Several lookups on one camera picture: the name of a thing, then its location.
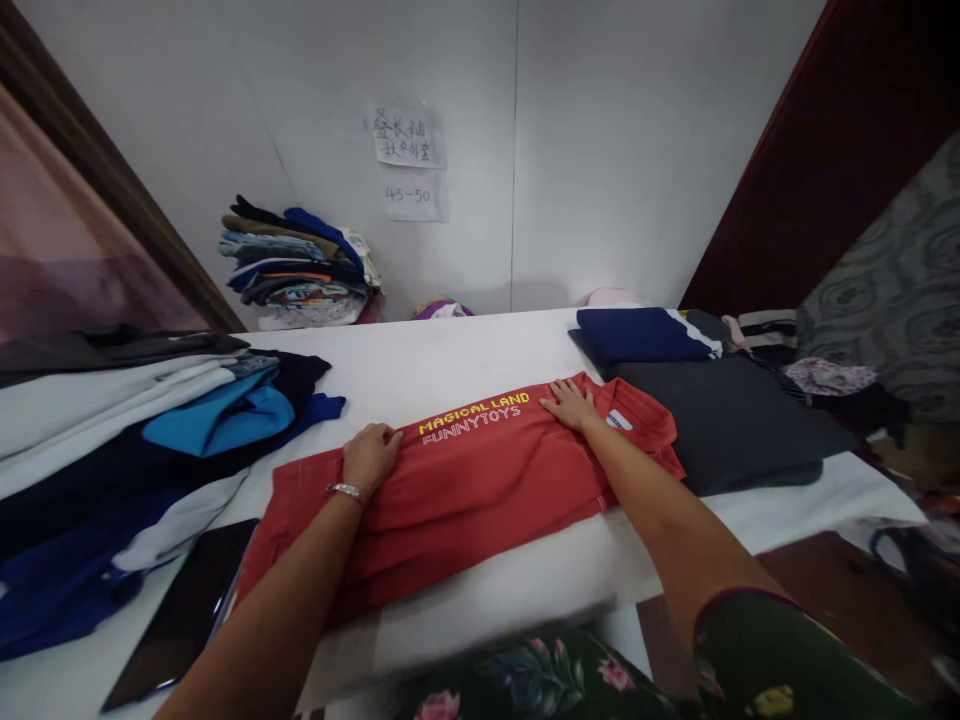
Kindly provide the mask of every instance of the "right hand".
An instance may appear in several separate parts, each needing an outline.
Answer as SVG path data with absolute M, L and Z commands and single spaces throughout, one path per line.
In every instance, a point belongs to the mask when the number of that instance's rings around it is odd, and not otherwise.
M 556 402 L 541 398 L 540 404 L 571 430 L 582 433 L 589 423 L 600 419 L 593 407 L 593 393 L 587 390 L 586 396 L 582 395 L 572 380 L 550 383 L 550 392 Z

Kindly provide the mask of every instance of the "silver bracelet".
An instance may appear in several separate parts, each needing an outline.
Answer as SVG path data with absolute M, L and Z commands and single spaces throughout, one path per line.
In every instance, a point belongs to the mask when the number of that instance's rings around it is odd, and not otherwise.
M 332 492 L 342 492 L 344 495 L 352 497 L 360 505 L 365 505 L 363 502 L 363 496 L 360 494 L 360 490 L 355 488 L 353 485 L 347 485 L 346 483 L 335 483 L 333 485 L 327 485 L 327 495 Z

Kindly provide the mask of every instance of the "green floral top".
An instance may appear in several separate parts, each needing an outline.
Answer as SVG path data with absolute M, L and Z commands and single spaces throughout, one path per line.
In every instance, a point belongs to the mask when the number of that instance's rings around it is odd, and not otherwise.
M 411 683 L 398 720 L 923 717 L 823 626 L 782 598 L 724 593 L 696 633 L 700 702 L 677 702 L 587 632 L 513 639 Z

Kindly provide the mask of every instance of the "hand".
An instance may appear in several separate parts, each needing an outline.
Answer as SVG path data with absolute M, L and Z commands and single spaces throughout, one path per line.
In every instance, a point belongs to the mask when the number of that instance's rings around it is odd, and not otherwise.
M 587 395 L 584 397 L 580 394 L 580 389 L 573 384 L 573 381 L 557 380 L 552 382 L 550 383 L 550 391 L 557 401 L 543 398 L 540 400 L 540 404 L 571 430 L 582 433 L 587 424 L 600 419 L 593 407 L 593 393 L 587 390 Z
M 384 423 L 370 423 L 343 446 L 343 482 L 360 491 L 364 502 L 393 472 L 403 431 Z

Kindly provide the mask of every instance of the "red shirt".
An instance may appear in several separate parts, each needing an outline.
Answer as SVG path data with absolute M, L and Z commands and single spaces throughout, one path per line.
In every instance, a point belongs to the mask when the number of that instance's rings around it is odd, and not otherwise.
M 573 381 L 593 391 L 601 417 L 684 477 L 665 407 L 620 379 L 599 387 L 580 373 Z M 403 428 L 393 474 L 364 512 L 331 625 L 616 505 L 583 437 L 541 407 L 543 397 L 550 397 L 547 385 L 531 385 Z M 273 497 L 241 565 L 237 602 L 323 507 L 342 464 L 337 449 L 274 470 Z

